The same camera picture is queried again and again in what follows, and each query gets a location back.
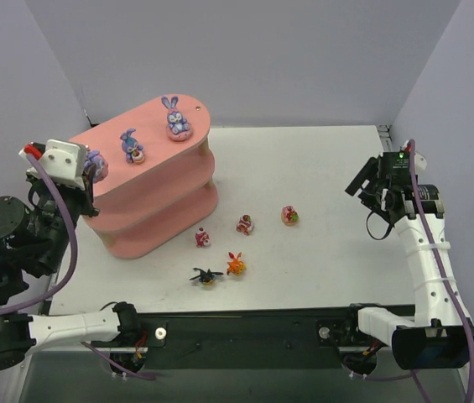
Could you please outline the small purple bunny with cake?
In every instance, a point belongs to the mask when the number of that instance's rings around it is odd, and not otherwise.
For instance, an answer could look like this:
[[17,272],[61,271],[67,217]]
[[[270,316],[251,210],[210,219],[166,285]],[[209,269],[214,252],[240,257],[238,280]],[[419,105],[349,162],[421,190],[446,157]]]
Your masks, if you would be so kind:
[[133,137],[135,128],[130,128],[120,135],[122,151],[125,153],[129,164],[142,164],[144,162],[143,146]]

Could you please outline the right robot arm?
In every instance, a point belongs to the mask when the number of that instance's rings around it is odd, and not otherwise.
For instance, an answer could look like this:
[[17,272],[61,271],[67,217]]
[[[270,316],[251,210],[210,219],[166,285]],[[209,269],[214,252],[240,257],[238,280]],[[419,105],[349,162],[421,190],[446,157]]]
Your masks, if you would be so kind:
[[386,344],[401,369],[459,369],[470,360],[464,306],[445,239],[445,208],[434,185],[412,183],[409,154],[370,158],[347,186],[399,236],[414,288],[414,319],[385,306],[357,306],[354,328]]

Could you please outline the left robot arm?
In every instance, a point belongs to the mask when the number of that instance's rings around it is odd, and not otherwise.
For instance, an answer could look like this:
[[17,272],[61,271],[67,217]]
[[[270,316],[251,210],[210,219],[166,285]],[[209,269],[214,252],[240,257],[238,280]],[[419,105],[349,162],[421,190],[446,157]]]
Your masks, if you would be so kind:
[[40,350],[67,343],[132,346],[141,338],[134,305],[118,302],[87,314],[47,317],[8,305],[28,289],[24,275],[51,276],[65,253],[78,256],[75,239],[80,216],[95,217],[93,170],[83,173],[83,189],[27,176],[28,200],[0,197],[0,370],[13,367]]

